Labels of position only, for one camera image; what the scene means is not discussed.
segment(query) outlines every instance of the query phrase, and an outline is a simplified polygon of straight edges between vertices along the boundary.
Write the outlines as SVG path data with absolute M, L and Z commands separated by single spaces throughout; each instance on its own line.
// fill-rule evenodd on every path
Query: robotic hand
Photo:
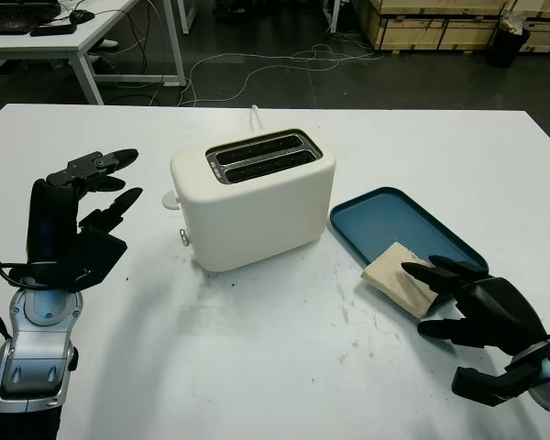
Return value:
M 459 367 L 453 393 L 495 406 L 529 391 L 550 412 L 550 335 L 532 306 L 511 283 L 485 270 L 445 257 L 431 256 L 430 261 L 435 267 L 401 265 L 432 291 L 453 295 L 465 318 L 424 321 L 418 333 L 460 346 L 494 346 L 513 356 L 506 373 L 498 377 Z
M 103 211 L 79 222 L 79 201 L 89 192 L 110 192 L 125 183 L 109 174 L 138 156 L 126 149 L 95 152 L 33 185 L 27 231 L 27 264 L 3 264 L 0 275 L 18 287 L 10 302 L 11 336 L 0 318 L 0 439 L 54 439 L 71 372 L 79 353 L 70 335 L 82 313 L 79 290 L 105 278 L 127 250 L 108 233 L 142 193 L 128 190 Z

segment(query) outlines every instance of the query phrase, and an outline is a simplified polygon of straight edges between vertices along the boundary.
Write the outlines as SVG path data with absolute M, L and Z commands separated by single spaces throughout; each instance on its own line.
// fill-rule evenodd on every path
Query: laptop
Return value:
M 0 34 L 27 34 L 60 13 L 58 0 L 0 0 Z

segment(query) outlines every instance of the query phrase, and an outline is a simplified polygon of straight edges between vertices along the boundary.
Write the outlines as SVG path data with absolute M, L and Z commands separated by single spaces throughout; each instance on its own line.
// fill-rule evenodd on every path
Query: floor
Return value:
M 525 110 L 550 136 L 550 56 L 521 55 L 505 70 L 489 66 L 480 53 L 371 54 L 358 38 L 347 41 L 347 37 L 328 37 L 324 15 L 314 3 L 284 4 L 276 13 L 230 25 L 215 23 L 214 0 L 198 0 L 198 4 L 200 12 L 192 34 L 180 35 L 184 67 L 192 75 L 196 105 Z M 147 16 L 145 3 L 132 13 L 141 29 L 146 28 Z M 165 36 L 164 28 L 151 13 L 147 72 L 172 73 L 169 56 L 163 55 L 169 47 Z M 108 37 L 118 40 L 121 50 L 135 43 L 125 20 Z M 314 54 L 310 48 L 317 44 L 321 46 L 314 47 L 319 50 Z M 365 59 L 336 62 L 331 60 L 329 50 Z M 295 53 L 302 59 L 230 55 L 198 64 L 191 72 L 198 61 L 228 52 L 278 57 Z M 314 56 L 320 60 L 307 60 Z M 133 48 L 105 56 L 97 68 L 139 72 L 141 57 L 138 48 Z M 267 69 L 248 78 L 261 68 Z M 182 96 L 180 88 L 158 90 L 157 85 L 134 88 L 123 84 L 102 86 L 101 93 L 106 102 L 115 105 L 176 105 L 180 99 L 183 105 L 193 104 L 191 88 Z M 85 104 L 85 100 L 66 62 L 53 69 L 45 61 L 30 61 L 0 77 L 0 108 L 7 103 Z

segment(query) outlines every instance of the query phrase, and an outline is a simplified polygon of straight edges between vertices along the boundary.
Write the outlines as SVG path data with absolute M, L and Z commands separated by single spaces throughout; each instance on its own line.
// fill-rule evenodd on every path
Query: blue tray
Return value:
M 485 259 L 418 203 L 395 188 L 379 188 L 341 203 L 330 223 L 368 266 L 398 241 L 419 258 L 442 255 L 489 270 Z

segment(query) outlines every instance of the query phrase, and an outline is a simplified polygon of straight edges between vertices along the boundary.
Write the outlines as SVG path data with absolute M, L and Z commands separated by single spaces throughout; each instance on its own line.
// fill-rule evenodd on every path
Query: white toaster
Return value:
M 171 174 L 183 244 L 204 269 L 220 272 L 316 240 L 335 167 L 332 152 L 299 129 L 180 151 Z

